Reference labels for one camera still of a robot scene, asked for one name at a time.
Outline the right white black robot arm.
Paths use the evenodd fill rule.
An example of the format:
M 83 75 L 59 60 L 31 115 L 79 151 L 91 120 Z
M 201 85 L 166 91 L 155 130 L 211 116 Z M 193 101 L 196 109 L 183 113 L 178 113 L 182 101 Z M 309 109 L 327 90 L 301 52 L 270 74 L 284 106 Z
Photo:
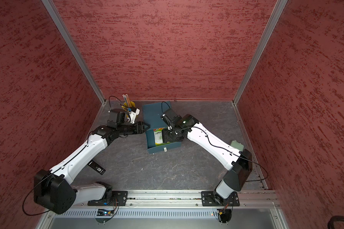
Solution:
M 215 190 L 213 200 L 218 205 L 225 204 L 234 191 L 241 191 L 252 172 L 252 153 L 247 149 L 234 148 L 208 131 L 204 125 L 192 115 L 163 114 L 161 119 L 167 125 L 162 131 L 162 139 L 166 143 L 188 139 L 195 142 L 215 159 L 227 173 L 223 176 Z

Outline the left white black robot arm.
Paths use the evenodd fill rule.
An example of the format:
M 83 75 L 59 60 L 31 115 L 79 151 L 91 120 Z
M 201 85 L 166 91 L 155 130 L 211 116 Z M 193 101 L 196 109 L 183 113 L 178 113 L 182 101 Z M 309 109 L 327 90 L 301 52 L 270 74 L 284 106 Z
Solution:
M 70 156 L 50 170 L 40 170 L 34 176 L 33 201 L 56 214 L 65 213 L 73 205 L 94 202 L 108 206 L 115 201 L 112 186 L 105 182 L 96 182 L 89 186 L 72 186 L 80 171 L 93 158 L 106 149 L 122 135 L 138 135 L 150 129 L 142 121 L 135 124 L 99 126 L 90 132 L 88 139 Z

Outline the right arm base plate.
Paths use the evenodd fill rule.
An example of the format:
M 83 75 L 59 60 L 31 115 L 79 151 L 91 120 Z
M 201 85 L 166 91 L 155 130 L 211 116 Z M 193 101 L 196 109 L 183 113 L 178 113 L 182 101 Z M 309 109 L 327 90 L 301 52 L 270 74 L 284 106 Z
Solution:
M 238 207 L 240 206 L 237 192 L 232 192 L 228 198 L 222 198 L 213 191 L 201 192 L 202 205 L 204 207 Z

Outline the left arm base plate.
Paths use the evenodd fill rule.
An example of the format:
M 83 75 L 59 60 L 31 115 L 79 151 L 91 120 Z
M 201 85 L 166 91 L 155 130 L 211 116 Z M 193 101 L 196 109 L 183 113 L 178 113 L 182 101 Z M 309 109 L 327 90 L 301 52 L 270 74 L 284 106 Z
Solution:
M 100 200 L 91 200 L 88 206 L 101 206 L 101 207 L 115 207 L 125 206 L 128 198 L 128 191 L 111 191 L 107 192 Z

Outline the teal top drawer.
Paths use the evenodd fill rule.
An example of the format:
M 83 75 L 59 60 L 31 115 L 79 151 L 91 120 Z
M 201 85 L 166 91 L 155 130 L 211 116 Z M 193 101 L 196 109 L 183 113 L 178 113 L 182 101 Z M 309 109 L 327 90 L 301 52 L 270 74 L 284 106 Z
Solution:
M 167 152 L 168 150 L 179 148 L 182 146 L 181 142 L 163 143 L 162 145 L 156 146 L 154 142 L 153 130 L 154 129 L 149 129 L 146 131 L 147 151 L 149 154 Z

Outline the teal three-drawer cabinet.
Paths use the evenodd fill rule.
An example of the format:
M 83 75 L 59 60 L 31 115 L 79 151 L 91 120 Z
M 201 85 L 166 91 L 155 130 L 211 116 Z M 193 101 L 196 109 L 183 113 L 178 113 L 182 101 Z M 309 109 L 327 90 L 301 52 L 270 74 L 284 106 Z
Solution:
M 155 129 L 167 128 L 167 124 L 161 119 L 161 116 L 163 112 L 171 107 L 170 101 L 145 104 L 142 106 L 143 121 L 150 125 L 149 132 L 153 132 Z

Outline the green flower seed bag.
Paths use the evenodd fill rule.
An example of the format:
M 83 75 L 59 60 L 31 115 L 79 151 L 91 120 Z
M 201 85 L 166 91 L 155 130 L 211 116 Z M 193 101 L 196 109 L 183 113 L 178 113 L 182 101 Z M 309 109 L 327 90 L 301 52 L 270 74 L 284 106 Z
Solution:
M 162 145 L 163 144 L 163 136 L 162 136 L 162 131 L 163 128 L 158 128 L 158 129 L 154 129 L 153 133 L 154 133 L 154 142 L 156 146 Z

